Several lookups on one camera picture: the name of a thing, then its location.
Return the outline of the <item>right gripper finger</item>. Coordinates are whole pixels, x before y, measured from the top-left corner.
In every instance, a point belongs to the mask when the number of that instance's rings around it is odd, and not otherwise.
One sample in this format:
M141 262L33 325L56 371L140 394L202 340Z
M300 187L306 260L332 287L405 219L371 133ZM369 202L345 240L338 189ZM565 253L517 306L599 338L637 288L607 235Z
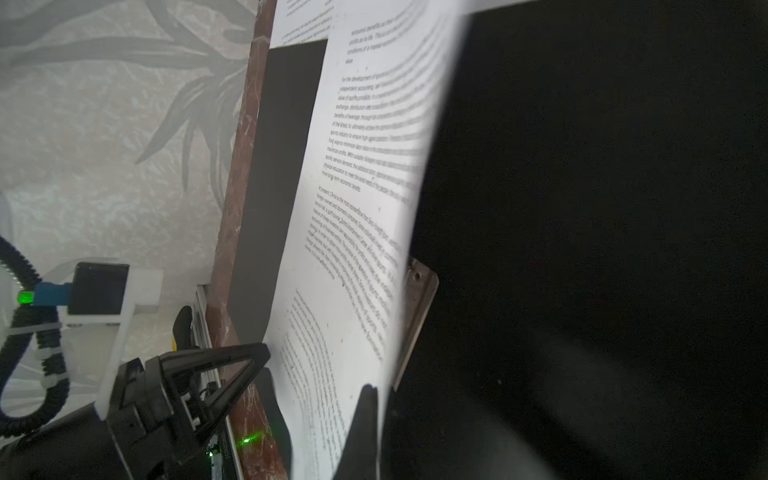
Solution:
M361 388L356 410L334 480L379 478L378 389Z

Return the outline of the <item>teal folder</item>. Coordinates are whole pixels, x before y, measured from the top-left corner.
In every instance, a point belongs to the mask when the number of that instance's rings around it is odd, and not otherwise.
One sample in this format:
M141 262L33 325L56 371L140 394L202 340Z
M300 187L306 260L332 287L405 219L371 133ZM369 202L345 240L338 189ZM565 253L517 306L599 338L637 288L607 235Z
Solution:
M767 5L472 16L387 479L767 475Z

